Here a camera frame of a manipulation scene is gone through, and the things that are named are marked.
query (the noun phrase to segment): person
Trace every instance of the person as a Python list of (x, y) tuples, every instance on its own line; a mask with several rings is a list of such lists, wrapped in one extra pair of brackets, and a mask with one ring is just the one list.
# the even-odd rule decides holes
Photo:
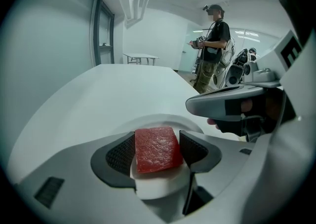
[(250, 48), (249, 49), (249, 54), (251, 55), (251, 60), (255, 61), (257, 59), (256, 55), (257, 55), (257, 50), (255, 48)]
[(224, 10), (219, 5), (211, 5), (207, 7), (207, 14), (210, 21), (214, 21), (215, 25), (206, 41), (200, 43), (201, 61), (197, 73), (196, 82), (193, 88), (199, 93), (206, 91), (212, 75), (216, 71), (216, 67), (222, 56), (222, 49), (231, 39), (229, 26), (223, 21)]

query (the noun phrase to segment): door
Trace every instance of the door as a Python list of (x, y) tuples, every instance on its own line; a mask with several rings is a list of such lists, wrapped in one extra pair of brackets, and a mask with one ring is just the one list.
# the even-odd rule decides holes
[(198, 50), (192, 49), (188, 43), (191, 40), (196, 40), (202, 35), (201, 27), (188, 24), (186, 38), (183, 45), (183, 51), (181, 56), (181, 61), (179, 65), (180, 72), (192, 73), (195, 72), (194, 65), (198, 56)]

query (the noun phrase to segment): white countertop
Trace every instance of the white countertop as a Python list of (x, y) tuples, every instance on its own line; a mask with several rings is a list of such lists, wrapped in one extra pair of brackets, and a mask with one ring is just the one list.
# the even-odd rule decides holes
[(114, 128), (151, 114), (180, 115), (207, 135), (238, 140), (186, 110), (185, 101), (197, 94), (170, 68), (98, 65), (59, 89), (33, 115), (13, 147), (8, 177), (18, 183), (60, 150), (111, 135)]
[(151, 55), (141, 54), (141, 53), (123, 53), (123, 55), (132, 57), (132, 58), (152, 58), (152, 59), (159, 58), (158, 56), (151, 56)]

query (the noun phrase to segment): white wall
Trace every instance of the white wall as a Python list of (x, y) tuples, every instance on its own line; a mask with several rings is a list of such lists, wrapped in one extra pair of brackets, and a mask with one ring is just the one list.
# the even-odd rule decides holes
[(91, 68), (92, 4), (93, 0), (17, 0), (8, 14), (0, 30), (0, 149), (4, 167), (37, 109)]
[(158, 56), (157, 66), (177, 70), (188, 23), (196, 25), (180, 16), (147, 8), (144, 19), (125, 30), (123, 51)]
[(201, 13), (205, 13), (187, 0), (149, 0), (147, 8), (173, 13), (199, 25), (202, 24)]
[(123, 63), (123, 38), (126, 30), (124, 15), (114, 18), (114, 31), (113, 31), (113, 43), (114, 43), (114, 63)]
[[(232, 0), (228, 5), (220, 5), (225, 10), (224, 20), (231, 28), (246, 28), (276, 37), (282, 37), (293, 29), (287, 13), (277, 0)], [(207, 13), (204, 12), (201, 18), (203, 28), (209, 28)]]

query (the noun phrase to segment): camouflage pants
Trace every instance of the camouflage pants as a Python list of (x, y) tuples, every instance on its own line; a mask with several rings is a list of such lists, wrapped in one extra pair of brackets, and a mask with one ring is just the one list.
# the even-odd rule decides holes
[(201, 61), (197, 72), (196, 82), (193, 85), (193, 88), (196, 91), (198, 91), (199, 93), (206, 92), (211, 77), (216, 71), (216, 66), (217, 64), (215, 63)]

